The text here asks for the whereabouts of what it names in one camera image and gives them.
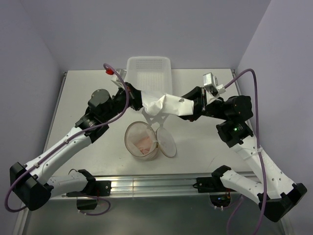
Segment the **white bra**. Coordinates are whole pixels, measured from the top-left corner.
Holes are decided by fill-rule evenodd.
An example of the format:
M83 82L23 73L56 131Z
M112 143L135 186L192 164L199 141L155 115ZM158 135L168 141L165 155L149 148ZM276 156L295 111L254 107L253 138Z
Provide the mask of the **white bra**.
M169 115L187 116L194 111L194 101L162 92L141 91L142 114L148 125L163 126Z

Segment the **mesh laundry bag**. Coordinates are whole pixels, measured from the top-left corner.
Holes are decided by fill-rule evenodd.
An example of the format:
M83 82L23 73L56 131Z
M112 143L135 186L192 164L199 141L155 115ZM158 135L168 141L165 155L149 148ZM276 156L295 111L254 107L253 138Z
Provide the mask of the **mesh laundry bag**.
M170 132L162 126L154 130L142 121L128 126L124 144L128 152L141 161L152 160L159 152L167 158L173 158L177 153L176 143Z

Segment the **pink bra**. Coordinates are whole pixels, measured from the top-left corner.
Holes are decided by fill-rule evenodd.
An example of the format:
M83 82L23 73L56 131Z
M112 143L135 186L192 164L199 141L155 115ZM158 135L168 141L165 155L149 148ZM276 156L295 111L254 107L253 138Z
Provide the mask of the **pink bra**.
M134 145L143 154L146 155L150 152L153 141L150 137L143 137Z

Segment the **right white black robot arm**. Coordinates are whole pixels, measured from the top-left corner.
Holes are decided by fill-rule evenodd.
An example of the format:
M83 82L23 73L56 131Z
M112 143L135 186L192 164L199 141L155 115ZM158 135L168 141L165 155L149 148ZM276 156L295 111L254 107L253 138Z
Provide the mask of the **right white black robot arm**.
M203 87L195 87L185 94L184 99L194 101L194 112L182 116L182 119L196 121L205 116L223 120L216 126L219 137L248 164L259 182L222 165L212 172L211 177L197 178L194 187L199 193L225 189L237 191L258 207L264 206L263 215L272 222L278 222L303 198L307 193L306 187L286 176L257 144L256 134L246 124L253 117L249 96L232 96L227 100L216 98L212 103L208 103L208 96Z

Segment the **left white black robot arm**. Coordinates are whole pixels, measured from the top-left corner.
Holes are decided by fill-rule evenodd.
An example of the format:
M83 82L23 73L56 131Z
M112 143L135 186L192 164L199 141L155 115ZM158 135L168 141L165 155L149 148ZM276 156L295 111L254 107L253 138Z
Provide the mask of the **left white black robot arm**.
M94 91L85 114L60 141L28 163L16 162L10 167L9 191L14 192L30 211L61 194L93 198L96 179L85 169L64 177L53 174L76 153L98 140L109 124L122 117L128 108L139 111L142 107L141 91L130 83L119 88L113 96L105 89Z

